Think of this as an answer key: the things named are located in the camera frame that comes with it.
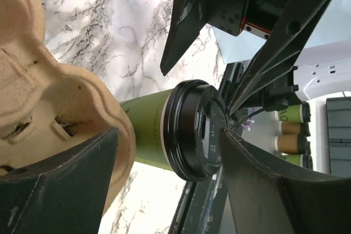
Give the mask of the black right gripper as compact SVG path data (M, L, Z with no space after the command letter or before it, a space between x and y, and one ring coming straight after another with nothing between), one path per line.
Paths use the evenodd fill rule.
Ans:
M307 40L332 0L207 0L207 23L237 37L247 31L268 39L251 60L231 96L232 115L254 93L294 66ZM205 0L173 0L171 25L160 69L163 75L175 66L206 20Z

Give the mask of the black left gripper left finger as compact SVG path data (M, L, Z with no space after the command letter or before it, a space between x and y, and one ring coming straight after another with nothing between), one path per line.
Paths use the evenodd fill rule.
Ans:
M98 233L118 147L111 128L1 176L1 233Z

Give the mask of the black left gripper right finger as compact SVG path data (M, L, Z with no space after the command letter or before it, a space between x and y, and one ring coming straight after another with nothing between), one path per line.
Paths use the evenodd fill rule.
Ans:
M315 172L219 133L237 233L350 233L350 179Z

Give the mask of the brown cardboard cup carrier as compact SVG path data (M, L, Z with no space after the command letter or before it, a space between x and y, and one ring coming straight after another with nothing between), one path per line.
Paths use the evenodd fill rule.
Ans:
M24 167L116 127L109 208L135 158L133 126L99 77L57 62L45 30L40 0L1 0L1 165Z

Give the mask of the black plastic cup lid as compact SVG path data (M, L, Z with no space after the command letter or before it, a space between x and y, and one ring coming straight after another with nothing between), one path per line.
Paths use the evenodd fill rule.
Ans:
M222 164L219 131L228 127L220 92L205 81L182 81L164 106L162 142L173 171L185 181L202 181Z

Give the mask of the green paper coffee cup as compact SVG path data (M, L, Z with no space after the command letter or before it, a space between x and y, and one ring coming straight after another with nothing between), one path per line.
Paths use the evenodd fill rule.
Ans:
M165 149L163 123L165 107L172 91L168 89L120 103L135 131L137 143L135 160L170 171L173 168Z

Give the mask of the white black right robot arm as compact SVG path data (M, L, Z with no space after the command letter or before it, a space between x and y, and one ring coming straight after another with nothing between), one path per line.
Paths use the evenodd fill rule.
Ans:
M229 86L232 115L242 107L282 110L350 88L350 40L307 47L332 0L173 0L171 27L160 63L174 67L205 25L232 36L264 39L238 83Z

